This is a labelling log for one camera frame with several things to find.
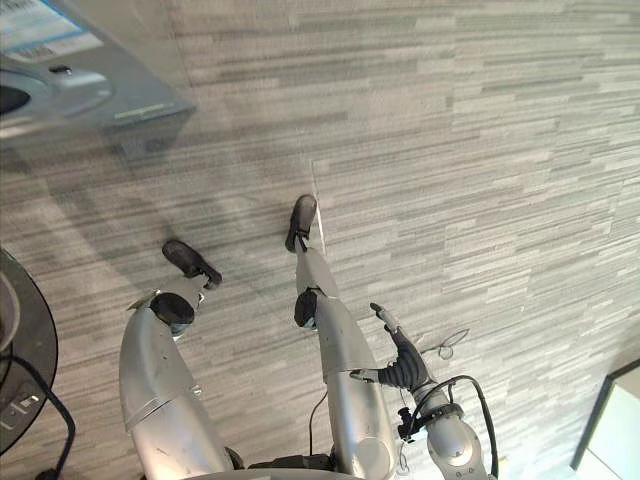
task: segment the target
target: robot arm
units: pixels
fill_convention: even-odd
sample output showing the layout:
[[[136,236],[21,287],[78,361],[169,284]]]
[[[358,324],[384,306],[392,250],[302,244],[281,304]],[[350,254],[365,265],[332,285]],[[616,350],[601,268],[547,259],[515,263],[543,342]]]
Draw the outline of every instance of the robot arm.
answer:
[[[403,425],[398,427],[403,440],[422,428],[427,430],[427,447],[433,462],[445,480],[487,480],[498,477],[497,453],[493,435],[493,424],[488,407],[478,383],[471,377],[461,375],[438,384],[429,374],[426,364],[413,343],[406,337],[399,323],[384,308],[371,304],[376,316],[385,323],[385,329],[398,347],[398,358],[393,365],[383,369],[361,369],[351,372],[353,378],[365,382],[408,389],[416,402],[411,415],[407,410],[401,414]],[[447,398],[442,389],[457,381],[469,380],[476,387],[482,410],[491,437],[492,471],[487,475],[480,441],[473,429],[463,421],[462,408]]]

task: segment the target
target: wire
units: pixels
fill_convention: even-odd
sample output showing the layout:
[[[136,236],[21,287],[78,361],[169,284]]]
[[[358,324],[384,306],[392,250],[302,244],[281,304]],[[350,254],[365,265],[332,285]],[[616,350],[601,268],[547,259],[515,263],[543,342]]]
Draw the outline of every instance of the wire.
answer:
[[[38,387],[44,392],[47,399],[51,402],[51,404],[58,410],[60,416],[64,419],[67,424],[67,440],[64,442],[64,448],[62,449],[62,453],[58,458],[58,463],[54,470],[54,478],[57,479],[60,477],[60,473],[62,472],[62,467],[64,467],[64,463],[67,461],[67,457],[69,456],[69,451],[71,450],[71,445],[73,445],[73,439],[76,436],[76,424],[73,421],[73,417],[69,413],[69,410],[64,406],[64,404],[60,401],[56,394],[51,391],[47,382],[42,378],[38,370],[35,369],[31,363],[26,361],[24,358],[18,357],[16,355],[2,355],[0,356],[0,362],[8,360],[10,362],[16,362],[22,368],[24,368],[29,375],[33,378],[33,380],[38,384]]]
[[[421,354],[425,354],[427,352],[433,352],[434,350],[438,351],[438,356],[442,360],[449,360],[453,357],[453,347],[459,344],[464,338],[469,334],[468,328],[463,328],[462,330],[458,330],[457,332],[446,337],[439,345],[435,345],[433,347],[425,348],[420,351]]]
[[[415,425],[416,419],[422,407],[427,403],[427,400],[438,390],[441,388],[447,387],[449,385],[455,385],[458,380],[468,380],[470,381],[476,389],[476,394],[478,395],[478,400],[480,400],[480,405],[482,406],[482,414],[484,416],[484,422],[487,425],[487,434],[489,435],[489,445],[491,447],[491,475],[495,478],[498,478],[498,447],[496,446],[496,433],[493,428],[493,420],[491,419],[491,413],[489,412],[489,406],[487,405],[487,401],[484,398],[484,394],[482,393],[482,389],[480,388],[480,384],[478,381],[470,377],[469,375],[457,375],[455,377],[451,377],[449,380],[446,380],[442,383],[439,383],[435,387],[433,387],[427,394],[420,399],[420,402],[416,405],[416,409],[411,415],[411,422],[409,422],[409,429],[407,430],[408,435],[413,431],[413,426]]]
[[[316,410],[318,409],[320,404],[324,402],[324,399],[327,398],[327,393],[329,393],[329,390],[325,390],[324,395],[322,396],[320,401],[316,403],[316,406],[313,407],[313,410],[311,410],[311,415],[309,416],[309,456],[313,455],[313,428],[311,427],[311,422],[313,422],[313,416],[315,415]]]

